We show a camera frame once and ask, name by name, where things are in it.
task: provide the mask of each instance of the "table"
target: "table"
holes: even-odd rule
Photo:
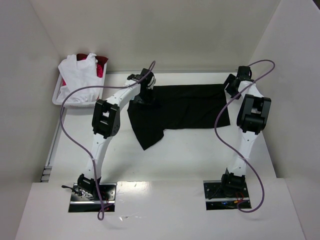
[[[157,85],[223,83],[229,73],[158,73]],[[121,86],[127,74],[108,74],[106,84]],[[115,90],[104,91],[104,97]],[[231,126],[218,129],[237,146],[236,118],[241,100],[229,108]],[[255,213],[206,211],[203,181],[220,180],[234,153],[213,129],[166,130],[163,139],[143,151],[130,125],[126,106],[121,127],[112,139],[102,167],[101,182],[118,182],[115,212],[104,221],[96,213],[68,213],[70,192],[61,184],[76,182],[86,166],[86,153],[58,134],[51,154],[49,183],[34,183],[16,239],[304,239],[284,179],[276,178],[260,134],[250,162],[265,185],[265,203]],[[93,109],[68,109],[64,126],[71,136],[91,147]],[[252,206],[261,199],[260,185],[246,175]]]

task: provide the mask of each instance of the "white cloth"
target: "white cloth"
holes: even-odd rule
[[[66,85],[60,88],[60,94],[57,102],[62,103],[63,100],[72,91],[94,85],[102,85],[102,78],[97,76],[96,54],[90,53],[85,60],[77,61],[76,55],[68,55],[58,68]],[[99,88],[88,88],[74,93],[68,98],[66,103],[83,103],[94,102],[98,99]]]

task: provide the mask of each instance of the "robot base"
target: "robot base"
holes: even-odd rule
[[[247,184],[237,193],[237,196],[226,197],[221,188],[221,181],[203,181],[206,210],[237,209],[238,201],[242,209],[251,209]]]
[[[100,183],[100,193],[104,204],[111,204],[105,208],[105,212],[115,211],[115,198],[116,198],[116,183]],[[73,188],[77,191],[78,185],[73,184]],[[98,197],[88,198],[84,194],[79,195],[74,192],[71,193],[69,213],[87,213],[98,212],[101,209],[101,204]]]

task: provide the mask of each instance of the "black metal base plate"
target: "black metal base plate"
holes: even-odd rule
[[[237,196],[226,197],[221,188],[221,181],[204,181],[203,182],[205,205],[207,210],[224,210],[224,209],[237,209]],[[244,184],[240,190],[244,196],[240,205],[241,209],[251,209],[250,197],[247,184]]]
[[[116,199],[116,183],[100,183],[100,192],[104,204],[111,204],[104,209],[105,212],[115,211],[115,199]],[[98,212],[101,209],[101,203],[99,198],[88,199],[85,196],[78,196],[75,193],[71,193],[69,213],[88,213]]]

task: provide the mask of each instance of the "white plastic basket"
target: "white plastic basket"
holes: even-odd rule
[[[103,76],[102,76],[102,79],[101,79],[101,85],[105,84],[106,72],[107,72],[107,63],[105,63],[104,66],[103,66]],[[53,102],[54,105],[61,105],[61,102],[57,102],[57,99],[58,99],[58,96],[60,94],[60,88],[62,86],[62,83],[63,83],[62,76],[61,76],[61,74],[59,74],[58,81],[56,82],[54,93],[53,93],[53,96],[52,96],[52,102]],[[103,88],[99,89],[99,97],[98,97],[99,99],[102,98],[103,91],[104,91]],[[70,103],[66,102],[64,104],[64,107],[65,108],[74,108],[74,109],[77,109],[77,108],[94,108],[95,104],[96,104],[95,101],[70,102]]]

